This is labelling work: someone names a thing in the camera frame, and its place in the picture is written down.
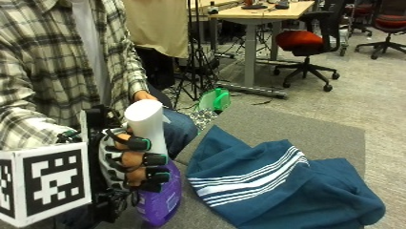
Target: purple liquid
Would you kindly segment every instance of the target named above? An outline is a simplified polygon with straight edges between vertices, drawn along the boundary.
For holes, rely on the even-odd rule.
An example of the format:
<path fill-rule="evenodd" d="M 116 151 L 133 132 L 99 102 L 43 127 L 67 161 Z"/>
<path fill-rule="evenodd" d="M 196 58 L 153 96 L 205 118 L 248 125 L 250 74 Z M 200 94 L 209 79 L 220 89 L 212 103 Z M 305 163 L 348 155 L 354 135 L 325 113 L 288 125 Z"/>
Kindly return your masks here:
<path fill-rule="evenodd" d="M 181 199 L 181 179 L 180 171 L 175 163 L 169 160 L 165 167 L 171 171 L 171 180 L 164 183 L 163 191 L 152 193 L 140 191 L 139 213 L 144 221 L 152 226 L 164 225 L 176 214 Z"/>

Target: desk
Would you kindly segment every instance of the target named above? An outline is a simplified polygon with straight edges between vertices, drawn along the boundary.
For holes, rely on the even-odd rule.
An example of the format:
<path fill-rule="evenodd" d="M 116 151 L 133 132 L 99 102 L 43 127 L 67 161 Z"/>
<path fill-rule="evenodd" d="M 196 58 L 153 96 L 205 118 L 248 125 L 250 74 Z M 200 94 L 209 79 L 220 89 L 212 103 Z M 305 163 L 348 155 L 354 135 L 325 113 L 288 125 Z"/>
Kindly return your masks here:
<path fill-rule="evenodd" d="M 201 10 L 200 14 L 208 16 L 207 8 L 211 6 L 212 1 L 215 2 L 215 6 L 220 8 L 219 10 L 241 2 L 241 0 L 199 0 L 199 9 Z M 196 0 L 191 0 L 191 9 L 196 10 Z"/>
<path fill-rule="evenodd" d="M 245 40 L 245 73 L 244 85 L 219 82 L 219 85 L 236 90 L 250 91 L 253 93 L 272 94 L 285 96 L 285 93 L 269 90 L 268 88 L 254 87 L 256 80 L 256 61 L 257 61 L 257 25 L 273 23 L 273 34 L 278 34 L 282 28 L 282 21 L 286 19 L 298 19 L 301 15 L 309 10 L 313 1 L 297 2 L 289 4 L 288 10 L 268 11 L 274 7 L 274 4 L 264 4 L 268 9 L 261 10 L 243 10 L 241 6 L 223 10 L 219 14 L 212 14 L 209 17 L 224 19 L 231 22 L 246 25 L 246 40 Z M 272 36 L 272 52 L 270 60 L 276 61 L 278 58 L 278 45 L 276 42 L 276 35 Z"/>

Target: white marker cube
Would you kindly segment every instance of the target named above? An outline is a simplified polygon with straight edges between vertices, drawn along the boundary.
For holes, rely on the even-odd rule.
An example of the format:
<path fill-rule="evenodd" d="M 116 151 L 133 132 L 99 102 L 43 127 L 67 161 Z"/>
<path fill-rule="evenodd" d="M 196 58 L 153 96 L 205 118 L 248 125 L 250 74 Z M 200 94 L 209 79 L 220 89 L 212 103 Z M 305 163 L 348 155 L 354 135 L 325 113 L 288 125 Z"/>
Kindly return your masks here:
<path fill-rule="evenodd" d="M 0 219 L 15 227 L 92 202 L 87 143 L 0 151 Z"/>

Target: person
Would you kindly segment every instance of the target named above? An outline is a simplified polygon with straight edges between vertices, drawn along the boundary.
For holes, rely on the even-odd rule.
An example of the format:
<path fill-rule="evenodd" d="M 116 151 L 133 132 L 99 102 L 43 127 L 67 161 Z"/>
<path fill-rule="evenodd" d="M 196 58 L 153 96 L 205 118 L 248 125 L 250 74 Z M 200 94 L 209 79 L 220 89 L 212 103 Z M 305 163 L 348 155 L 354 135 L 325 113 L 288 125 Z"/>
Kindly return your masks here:
<path fill-rule="evenodd" d="M 97 104 L 124 117 L 131 103 L 157 99 L 129 41 L 121 0 L 2 1 L 0 27 L 0 150 L 56 143 L 59 134 L 80 128 L 81 110 Z M 199 130 L 185 114 L 164 109 L 164 115 L 175 158 Z M 125 161 L 140 165 L 143 153 L 124 149 Z M 147 179 L 144 170 L 127 174 L 129 185 Z M 65 223 L 91 228 L 79 227 L 76 216 Z"/>

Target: office chair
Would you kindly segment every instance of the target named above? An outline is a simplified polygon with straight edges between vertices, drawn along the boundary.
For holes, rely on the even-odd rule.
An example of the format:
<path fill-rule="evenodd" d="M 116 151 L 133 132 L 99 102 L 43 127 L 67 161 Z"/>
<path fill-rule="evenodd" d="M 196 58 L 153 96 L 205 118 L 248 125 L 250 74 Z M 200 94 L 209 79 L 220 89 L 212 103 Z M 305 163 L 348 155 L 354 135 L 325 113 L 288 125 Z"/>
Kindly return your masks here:
<path fill-rule="evenodd" d="M 406 45 L 392 42 L 392 36 L 397 33 L 406 32 L 406 3 L 405 0 L 378 0 L 372 16 L 372 26 L 377 30 L 388 33 L 386 41 L 361 44 L 356 47 L 356 52 L 360 47 L 372 46 L 374 52 L 370 59 L 378 58 L 378 53 L 385 53 L 388 48 L 393 48 L 406 53 Z"/>
<path fill-rule="evenodd" d="M 313 73 L 326 85 L 324 91 L 329 92 L 333 86 L 329 79 L 318 71 L 333 72 L 333 79 L 340 78 L 338 71 L 322 66 L 310 64 L 310 56 L 325 52 L 334 52 L 340 48 L 340 20 L 344 14 L 345 0 L 326 0 L 321 11 L 312 11 L 302 15 L 301 21 L 306 23 L 306 31 L 285 31 L 277 35 L 277 44 L 294 56 L 305 56 L 305 62 L 293 65 L 277 65 L 274 75 L 281 73 L 280 69 L 296 69 L 294 72 L 284 79 L 284 87 L 289 88 L 289 79 L 298 73 L 304 73 L 306 78 L 308 72 Z M 318 20 L 321 37 L 313 33 L 312 21 Z M 336 39 L 334 47 L 330 44 L 330 37 Z"/>
<path fill-rule="evenodd" d="M 349 16 L 352 20 L 352 30 L 349 35 L 353 34 L 354 30 L 360 30 L 362 32 L 368 32 L 368 36 L 372 36 L 372 30 L 366 28 L 366 21 L 370 19 L 370 16 L 373 14 L 373 4 L 365 3 L 362 1 L 361 3 L 350 4 L 345 7 L 345 15 Z"/>

